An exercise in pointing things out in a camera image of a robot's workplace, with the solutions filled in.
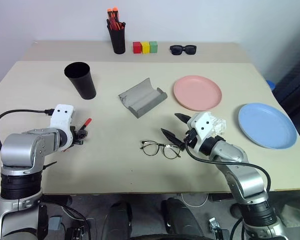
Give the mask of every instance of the black pen holder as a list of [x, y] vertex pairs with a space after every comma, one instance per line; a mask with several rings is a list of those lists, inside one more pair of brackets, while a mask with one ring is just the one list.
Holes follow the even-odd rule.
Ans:
[[113, 51], [116, 54], [123, 54], [126, 51], [126, 41], [125, 41], [125, 27], [120, 30], [111, 30], [107, 26], [111, 38], [111, 43]]

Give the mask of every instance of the glasses frame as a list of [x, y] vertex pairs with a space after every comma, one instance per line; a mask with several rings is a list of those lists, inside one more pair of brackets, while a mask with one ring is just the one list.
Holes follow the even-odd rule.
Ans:
[[[182, 51], [180, 53], [173, 53], [173, 51], [172, 51], [173, 47], [180, 47], [182, 49]], [[187, 48], [189, 48], [189, 47], [194, 48], [194, 53], [188, 53], [187, 52]], [[185, 45], [185, 46], [172, 45], [172, 46], [170, 46], [170, 51], [171, 51], [172, 55], [181, 55], [183, 53], [183, 51], [185, 51], [185, 53], [188, 54], [188, 55], [195, 55], [196, 52], [197, 52], [197, 46], [196, 45]]]
[[[157, 155], [157, 153], [158, 153], [159, 150], [160, 150], [160, 147], [163, 147], [163, 155], [164, 155], [167, 159], [181, 158], [181, 156], [180, 156], [180, 151], [181, 151], [181, 150], [180, 150], [180, 147], [179, 147], [178, 145], [175, 145], [175, 144], [162, 144], [162, 143], [157, 143], [156, 141], [151, 141], [151, 140], [142, 141], [141, 143], [142, 143], [142, 147], [140, 147], [140, 149], [142, 149], [142, 151], [144, 152], [144, 154], [147, 155], [147, 156], [154, 156], [154, 155]], [[153, 144], [153, 145], [157, 145], [157, 146], [158, 146], [158, 148], [157, 148], [155, 154], [147, 154], [147, 153], [145, 152], [145, 148], [146, 148], [146, 146], [144, 146], [145, 143]], [[170, 149], [171, 149], [171, 148], [177, 148], [179, 151], [178, 151], [178, 152], [175, 152], [173, 149], [171, 149], [172, 151], [175, 152], [176, 156], [175, 156], [174, 158], [170, 158], [170, 157], [167, 157], [167, 156], [166, 156], [166, 154], [165, 154], [165, 148], [170, 148]]]

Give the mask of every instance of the beige table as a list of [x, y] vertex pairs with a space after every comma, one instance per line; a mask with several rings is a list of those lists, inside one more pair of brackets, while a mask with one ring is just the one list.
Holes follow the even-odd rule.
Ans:
[[[251, 142], [238, 126], [242, 105], [260, 102], [282, 112], [269, 86], [234, 43], [198, 44], [196, 56], [171, 56], [170, 43], [159, 43], [159, 53], [134, 55], [127, 44], [124, 55], [115, 55], [107, 42], [39, 42], [32, 46], [0, 83], [0, 113], [11, 109], [44, 110], [57, 104], [76, 108], [79, 127], [91, 117], [84, 145], [46, 157], [57, 164], [43, 173], [48, 194], [229, 192], [224, 176], [214, 165], [197, 162], [182, 152], [169, 160], [160, 152], [153, 157], [140, 150], [142, 140], [169, 141], [160, 128], [179, 138], [187, 126], [174, 113], [193, 115], [177, 103], [173, 84], [186, 75], [201, 75], [216, 82], [221, 103], [212, 114], [227, 122], [224, 138], [242, 147], [249, 161], [265, 168], [273, 190], [300, 189], [300, 137], [284, 150], [266, 149]], [[97, 88], [92, 100], [80, 98], [64, 68], [72, 61], [86, 61]], [[120, 102], [118, 94], [150, 78], [168, 98], [136, 119]], [[0, 121], [0, 138], [11, 133], [49, 126], [50, 117], [36, 113], [13, 113]]]

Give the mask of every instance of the red block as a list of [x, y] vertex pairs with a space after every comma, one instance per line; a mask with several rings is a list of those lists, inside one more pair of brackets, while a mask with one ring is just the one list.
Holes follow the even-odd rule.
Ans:
[[141, 53], [141, 43], [139, 41], [133, 42], [133, 53], [140, 54]]

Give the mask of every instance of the sunglasses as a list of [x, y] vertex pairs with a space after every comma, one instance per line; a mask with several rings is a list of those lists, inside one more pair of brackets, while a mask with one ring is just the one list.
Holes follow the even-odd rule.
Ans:
[[196, 45], [186, 45], [186, 46], [172, 45], [170, 46], [170, 51], [173, 55], [180, 55], [182, 54], [183, 51], [185, 51], [185, 53], [188, 55], [194, 55], [196, 54], [197, 46]]

